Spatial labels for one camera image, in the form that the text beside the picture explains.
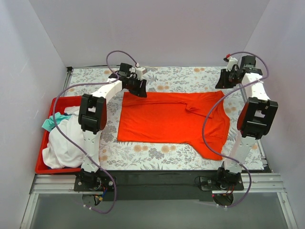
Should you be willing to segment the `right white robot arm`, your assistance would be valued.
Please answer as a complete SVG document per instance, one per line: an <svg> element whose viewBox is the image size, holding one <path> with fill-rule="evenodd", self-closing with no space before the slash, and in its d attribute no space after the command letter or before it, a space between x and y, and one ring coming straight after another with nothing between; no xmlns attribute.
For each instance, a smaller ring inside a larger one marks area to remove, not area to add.
<svg viewBox="0 0 305 229"><path fill-rule="evenodd" d="M231 89L244 86L245 105L237 120L237 137L230 155L217 170L216 185L220 189L233 189L242 183L242 164L256 142L267 135L275 118L278 103L272 101L265 92L263 72L256 67L256 57L252 54L237 60L227 55L226 68L221 70L217 89Z"/></svg>

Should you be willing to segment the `orange t shirt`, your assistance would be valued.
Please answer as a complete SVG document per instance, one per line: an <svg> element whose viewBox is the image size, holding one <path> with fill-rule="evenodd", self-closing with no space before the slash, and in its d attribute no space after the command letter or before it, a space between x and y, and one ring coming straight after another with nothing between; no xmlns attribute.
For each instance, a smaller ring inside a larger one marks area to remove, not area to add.
<svg viewBox="0 0 305 229"><path fill-rule="evenodd" d="M123 94L118 141L189 144L203 158L221 160L230 119L220 103L223 92Z"/></svg>

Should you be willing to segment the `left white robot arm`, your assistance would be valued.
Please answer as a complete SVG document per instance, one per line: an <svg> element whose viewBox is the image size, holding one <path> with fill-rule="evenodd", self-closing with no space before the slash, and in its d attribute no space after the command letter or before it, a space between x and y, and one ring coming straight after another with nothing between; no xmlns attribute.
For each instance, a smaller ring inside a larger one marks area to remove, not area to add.
<svg viewBox="0 0 305 229"><path fill-rule="evenodd" d="M121 63L118 71L112 73L106 84L91 94L81 97L79 124L84 137L84 151L80 172L80 182L89 190L96 191L102 187L99 176L99 140L107 124L107 103L120 91L126 89L131 94L146 98L146 80L143 76L147 69L136 65Z"/></svg>

